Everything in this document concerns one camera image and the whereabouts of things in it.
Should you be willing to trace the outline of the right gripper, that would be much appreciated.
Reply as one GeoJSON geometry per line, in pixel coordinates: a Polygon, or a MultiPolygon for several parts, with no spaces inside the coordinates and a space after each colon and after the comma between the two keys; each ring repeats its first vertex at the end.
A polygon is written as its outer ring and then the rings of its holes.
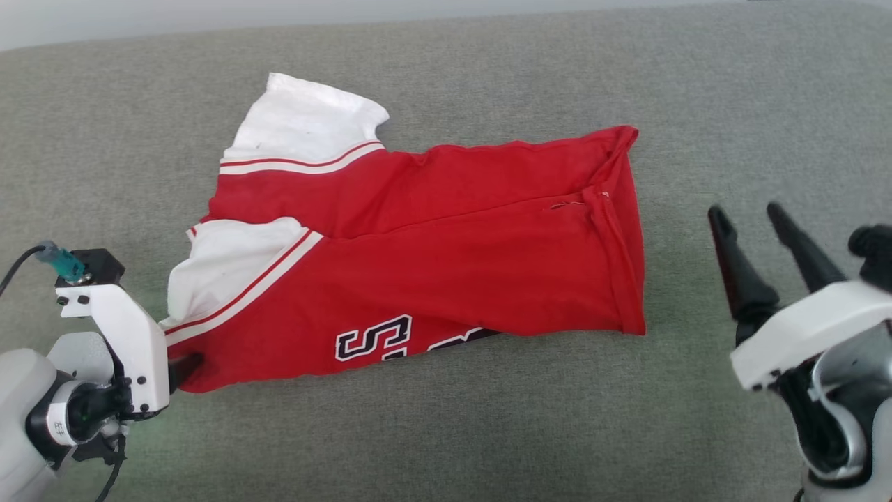
{"type": "MultiPolygon", "coordinates": [[[[792,254],[806,288],[815,293],[847,276],[777,202],[767,214],[778,241],[792,254]]],[[[738,243],[728,214],[709,209],[724,291],[734,321],[766,321],[778,294],[756,273],[738,243]]],[[[872,477],[875,416],[890,400],[890,321],[868,328],[774,381],[774,393],[790,410],[807,479],[818,485],[864,485],[872,477]]]]}

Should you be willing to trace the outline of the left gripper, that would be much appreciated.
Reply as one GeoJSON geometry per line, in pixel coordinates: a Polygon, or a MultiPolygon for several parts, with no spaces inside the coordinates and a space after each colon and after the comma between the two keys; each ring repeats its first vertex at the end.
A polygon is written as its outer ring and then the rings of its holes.
{"type": "MultiPolygon", "coordinates": [[[[169,392],[176,392],[203,365],[201,353],[169,361],[169,392]]],[[[131,423],[158,416],[167,406],[153,409],[142,400],[132,400],[131,379],[114,379],[108,385],[84,383],[70,395],[66,420],[68,435],[75,442],[68,457],[76,462],[98,459],[122,464],[131,423]]]]}

